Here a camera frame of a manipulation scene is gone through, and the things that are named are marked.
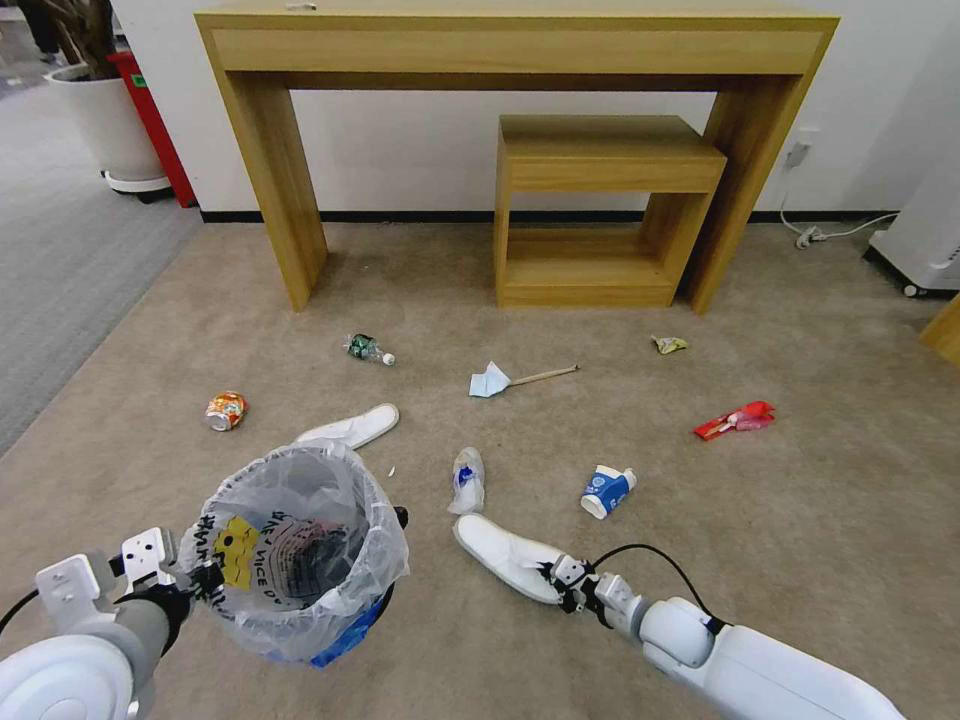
yellow label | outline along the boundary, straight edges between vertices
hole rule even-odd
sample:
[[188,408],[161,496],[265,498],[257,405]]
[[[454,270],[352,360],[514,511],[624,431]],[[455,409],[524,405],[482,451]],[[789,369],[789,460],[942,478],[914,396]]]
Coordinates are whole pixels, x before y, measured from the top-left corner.
[[239,515],[230,518],[213,542],[213,552],[223,558],[223,581],[227,585],[250,590],[250,564],[260,533]]

white air purifier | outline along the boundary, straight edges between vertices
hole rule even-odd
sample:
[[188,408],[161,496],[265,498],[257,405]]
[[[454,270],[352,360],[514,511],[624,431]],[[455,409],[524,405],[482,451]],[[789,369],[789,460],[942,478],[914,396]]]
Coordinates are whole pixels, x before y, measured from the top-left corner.
[[888,230],[864,257],[890,269],[907,297],[960,290],[960,143],[927,172]]

power cord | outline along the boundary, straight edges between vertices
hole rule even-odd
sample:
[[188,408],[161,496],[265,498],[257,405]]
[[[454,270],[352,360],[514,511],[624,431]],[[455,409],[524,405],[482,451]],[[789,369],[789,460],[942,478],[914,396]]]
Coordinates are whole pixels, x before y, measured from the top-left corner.
[[5,627],[7,627],[7,624],[11,620],[13,620],[13,616],[16,615],[18,612],[20,612],[21,610],[23,610],[23,607],[28,602],[30,602],[35,597],[37,597],[37,595],[39,594],[40,594],[40,591],[34,588],[30,592],[28,592],[26,595],[24,595],[22,598],[20,598],[12,608],[7,610],[6,614],[2,618],[0,618],[0,633],[3,633],[3,630]]
[[710,617],[716,617],[704,604],[703,600],[700,598],[700,593],[697,592],[697,589],[693,586],[693,583],[690,581],[690,578],[687,577],[687,574],[683,571],[683,568],[674,560],[672,557],[667,555],[663,550],[653,545],[647,545],[646,543],[628,543],[627,545],[621,545],[618,548],[614,548],[610,552],[604,553],[600,556],[600,559],[592,563],[592,567],[596,569],[600,566],[600,563],[612,558],[614,555],[619,555],[620,553],[626,550],[649,550],[655,555],[659,555],[668,563],[673,566],[673,569],[677,571],[677,574],[683,579],[683,582],[686,583],[687,588],[690,590],[690,593],[693,595],[693,599],[697,601],[697,605],[700,606],[700,609],[703,610]]
[[[793,167],[795,166],[788,165],[787,173],[789,173],[793,169]],[[788,186],[787,189],[784,190],[783,192],[783,201],[780,203],[780,222],[783,223],[783,226],[785,228],[787,228],[788,230],[792,230],[797,234],[796,242],[794,242],[794,245],[797,248],[797,250],[806,250],[808,247],[810,247],[811,243],[824,242],[832,238],[846,237],[847,235],[853,235],[854,233],[860,232],[864,228],[868,228],[871,225],[874,225],[878,222],[882,222],[884,220],[889,220],[890,218],[895,218],[897,217],[897,215],[900,214],[900,213],[886,213],[885,215],[881,215],[880,217],[876,217],[873,220],[869,220],[863,223],[862,225],[858,225],[853,230],[846,230],[844,232],[825,233],[816,225],[811,225],[806,230],[803,230],[797,227],[796,225],[794,225],[793,223],[789,222],[787,220],[786,215],[784,214],[784,207],[786,207],[787,205],[787,198],[789,196],[790,196],[790,188]]]

white shoe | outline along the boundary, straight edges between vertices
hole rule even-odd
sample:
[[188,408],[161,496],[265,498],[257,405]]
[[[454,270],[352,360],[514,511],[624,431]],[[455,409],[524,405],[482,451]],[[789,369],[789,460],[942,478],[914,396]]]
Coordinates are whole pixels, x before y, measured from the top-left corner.
[[555,547],[507,532],[483,515],[464,515],[453,525],[457,542],[480,564],[531,600],[560,604],[560,594],[540,574],[563,553]]
[[337,420],[307,430],[297,437],[295,442],[310,442],[311,440],[339,440],[348,445],[351,450],[376,440],[385,432],[393,428],[400,420],[400,411],[392,403],[377,405],[362,415],[355,415],[346,420]]

trash can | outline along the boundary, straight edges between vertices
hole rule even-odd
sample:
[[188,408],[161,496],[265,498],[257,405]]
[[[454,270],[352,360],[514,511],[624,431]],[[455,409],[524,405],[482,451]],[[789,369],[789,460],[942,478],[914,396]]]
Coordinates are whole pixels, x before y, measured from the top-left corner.
[[223,589],[206,602],[242,647],[324,667],[363,640],[409,574],[398,514],[346,445],[295,443],[221,483],[179,564],[220,566]]

